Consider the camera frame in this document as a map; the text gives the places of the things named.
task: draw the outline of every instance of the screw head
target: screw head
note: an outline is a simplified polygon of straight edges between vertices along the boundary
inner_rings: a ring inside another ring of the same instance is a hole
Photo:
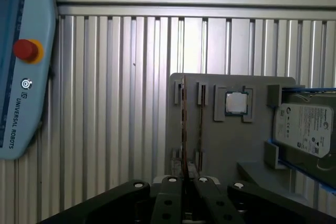
[[[140,188],[140,187],[142,187],[142,186],[143,186],[142,183],[136,183],[136,184],[134,184],[134,187],[136,187],[136,188]]]
[[[202,181],[202,182],[207,182],[207,181],[208,181],[208,179],[207,179],[207,178],[204,178],[204,177],[199,178],[198,180],[199,180],[199,181]]]
[[[242,189],[244,187],[242,183],[235,183],[234,186],[238,187],[239,189]]]

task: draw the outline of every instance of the corrugated metal wall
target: corrugated metal wall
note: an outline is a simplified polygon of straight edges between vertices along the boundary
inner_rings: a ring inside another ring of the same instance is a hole
[[[172,73],[336,87],[335,11],[239,1],[59,4],[43,126],[22,158],[0,161],[0,223],[34,223],[131,178],[163,175]],[[302,174],[295,183],[311,207],[336,216],[332,194]]]

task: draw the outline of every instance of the hard drive label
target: hard drive label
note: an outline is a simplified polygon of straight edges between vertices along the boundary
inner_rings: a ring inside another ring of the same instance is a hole
[[[333,120],[330,107],[283,103],[275,117],[277,142],[316,157],[329,153]]]

